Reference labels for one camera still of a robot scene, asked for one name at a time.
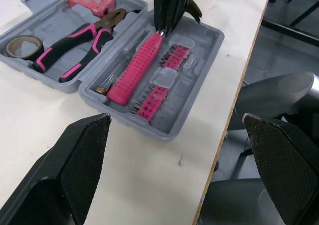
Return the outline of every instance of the white table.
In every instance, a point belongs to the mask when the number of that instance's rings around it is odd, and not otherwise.
[[[149,8],[153,0],[145,0]],[[268,0],[194,0],[224,43],[180,135],[160,143],[113,120],[86,225],[190,225],[207,189]],[[31,12],[0,0],[0,33]],[[0,207],[66,126],[97,114],[0,63]]]

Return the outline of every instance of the wooden table edge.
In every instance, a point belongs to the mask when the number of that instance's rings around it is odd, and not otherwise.
[[[205,198],[205,195],[206,195],[207,190],[208,190],[208,186],[209,186],[209,184],[210,184],[211,178],[212,178],[213,173],[214,173],[214,168],[215,168],[215,166],[216,166],[216,163],[217,163],[217,160],[218,160],[218,157],[219,157],[219,153],[220,153],[221,147],[222,147],[223,142],[224,142],[224,138],[225,138],[225,135],[226,135],[226,132],[227,132],[227,128],[228,128],[228,125],[229,125],[231,116],[232,116],[232,114],[233,114],[233,110],[234,110],[234,107],[235,107],[235,104],[236,104],[236,101],[237,101],[237,98],[238,98],[239,91],[240,91],[240,89],[241,89],[241,85],[242,85],[243,80],[244,80],[244,77],[245,77],[245,73],[246,73],[247,66],[248,66],[248,63],[249,63],[249,60],[250,60],[250,56],[251,56],[251,53],[253,52],[253,48],[254,48],[254,46],[255,46],[255,42],[256,42],[256,39],[257,39],[257,35],[258,35],[259,29],[260,29],[260,26],[261,26],[261,22],[262,22],[263,17],[264,17],[264,13],[265,13],[266,8],[267,8],[268,1],[269,1],[269,0],[266,0],[266,4],[265,4],[264,9],[263,9],[263,12],[262,12],[262,14],[261,14],[261,17],[260,17],[260,20],[259,20],[259,25],[258,25],[258,27],[257,27],[256,34],[255,34],[255,37],[254,37],[254,41],[253,41],[253,43],[252,43],[252,45],[251,45],[251,48],[250,48],[250,51],[249,51],[249,55],[248,55],[248,58],[247,58],[247,61],[246,61],[246,64],[245,64],[245,67],[244,67],[243,73],[242,73],[242,75],[241,75],[240,83],[239,83],[239,85],[238,85],[238,87],[237,87],[237,92],[236,92],[236,95],[235,95],[233,104],[232,104],[232,106],[231,106],[231,109],[230,109],[230,111],[229,111],[228,119],[227,119],[227,122],[226,122],[226,125],[225,125],[225,128],[224,128],[224,132],[223,132],[223,135],[222,135],[221,140],[220,140],[220,142],[219,142],[218,149],[217,149],[217,152],[216,152],[216,155],[215,155],[215,158],[214,158],[212,167],[211,167],[211,169],[210,169],[210,172],[209,172],[209,175],[208,175],[208,179],[207,179],[207,182],[206,182],[206,185],[205,185],[203,194],[202,194],[201,199],[200,199],[200,201],[199,201],[199,205],[198,205],[198,207],[197,207],[197,211],[196,211],[195,218],[194,218],[194,220],[193,220],[193,224],[192,224],[192,225],[196,225],[197,220],[198,220],[198,218],[199,218],[200,210],[201,210],[201,208],[202,208],[202,206],[203,206],[204,198]]]

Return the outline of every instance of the black tool handle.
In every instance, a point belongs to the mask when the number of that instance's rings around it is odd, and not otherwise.
[[[84,42],[88,42],[97,35],[94,24],[86,23],[77,28],[67,37],[54,43],[32,64],[39,72],[49,69],[63,54]]]
[[[78,73],[84,69],[92,59],[94,59],[100,52],[104,44],[112,40],[112,33],[108,29],[100,29],[96,36],[93,45],[86,56],[74,67],[65,72],[60,78],[59,82],[64,83],[73,79]]]

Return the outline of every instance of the gray plastic case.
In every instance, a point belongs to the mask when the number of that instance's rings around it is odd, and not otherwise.
[[[164,40],[160,52],[137,86],[129,103],[120,106],[94,90],[108,77],[116,81],[143,41],[155,32],[154,14],[152,11],[147,11],[146,2],[116,0],[116,9],[142,11],[128,13],[126,18],[114,28],[114,39],[108,41],[101,53],[75,78],[65,83],[58,82],[59,77],[84,57],[92,46],[92,41],[67,52],[45,73],[35,71],[31,61],[7,57],[4,50],[6,44],[16,36],[33,35],[41,39],[44,49],[47,49],[82,24],[96,22],[99,18],[81,5],[69,8],[66,0],[22,0],[22,2],[34,14],[0,37],[0,60],[53,89],[64,93],[79,89],[82,99],[89,106],[101,113],[110,113],[125,125],[137,128],[161,141],[171,141],[179,134],[224,39],[220,30],[205,24],[197,24],[195,20],[183,17],[173,33]],[[161,58],[173,44],[183,45],[191,51],[190,57],[178,73],[160,66]],[[144,95],[147,87],[155,85],[168,88],[169,93],[160,110],[148,123],[131,113],[131,110]]]

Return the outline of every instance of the case latch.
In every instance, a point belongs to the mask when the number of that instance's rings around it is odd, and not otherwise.
[[[21,0],[33,13],[41,10],[54,0]]]

